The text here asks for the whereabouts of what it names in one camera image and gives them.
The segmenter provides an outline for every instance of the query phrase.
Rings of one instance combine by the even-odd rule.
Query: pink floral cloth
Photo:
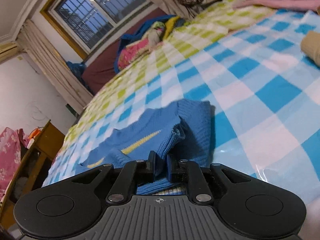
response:
[[[245,0],[235,1],[233,8],[240,8],[249,5],[263,5],[271,8],[284,8],[296,11],[317,11],[320,6],[320,0]]]
[[[160,38],[164,31],[164,23],[155,22],[143,35],[141,40],[127,45],[121,51],[118,59],[118,68],[123,70],[141,56],[152,52],[156,45],[161,41]]]
[[[20,140],[24,146],[28,145],[22,129],[14,131],[7,127],[0,134],[0,199],[19,168]]]

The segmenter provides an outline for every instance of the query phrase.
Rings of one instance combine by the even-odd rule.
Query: white wall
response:
[[[71,61],[73,63],[81,63],[83,61],[39,11],[37,11],[31,19],[65,61]]]
[[[27,54],[0,64],[0,129],[30,133],[49,119],[66,134],[75,117],[66,102]]]
[[[56,50],[60,53],[65,61],[73,63],[81,63],[81,57],[70,47],[70,45],[59,35],[59,33],[51,26],[51,24],[42,16],[40,10],[43,8],[47,0],[42,0],[37,4],[37,9],[31,19],[39,28],[39,30],[52,43]]]

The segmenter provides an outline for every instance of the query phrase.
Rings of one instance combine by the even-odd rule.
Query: bed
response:
[[[320,32],[320,18],[232,10],[232,1],[215,3],[106,84],[70,129],[44,186],[74,175],[114,128],[135,122],[146,108],[208,100],[212,162],[297,194],[307,206],[300,237],[318,237],[320,70],[300,42],[308,31]]]

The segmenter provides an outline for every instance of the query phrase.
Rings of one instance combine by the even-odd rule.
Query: pink floral fabric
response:
[[[27,145],[28,140],[23,138],[22,130],[14,131],[7,127],[0,134],[0,199],[20,165],[19,135],[23,144]]]
[[[152,52],[155,46],[161,41],[160,37],[164,31],[164,23],[155,22],[143,35],[141,40],[127,45],[121,51],[118,59],[118,68],[123,70],[141,56]]]

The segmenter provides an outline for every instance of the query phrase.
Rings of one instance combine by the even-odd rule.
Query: wooden cabinet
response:
[[[27,166],[30,169],[31,158],[33,159],[33,165],[28,173],[28,180],[22,189],[21,195],[41,186],[45,179],[43,174],[46,174],[49,170],[50,164],[62,147],[63,140],[64,134],[49,121],[42,129],[41,133],[36,137],[31,148],[24,155],[0,208],[0,224],[2,224],[5,229],[8,229],[15,223],[13,208],[16,199],[12,198],[12,193],[17,180],[25,173]]]

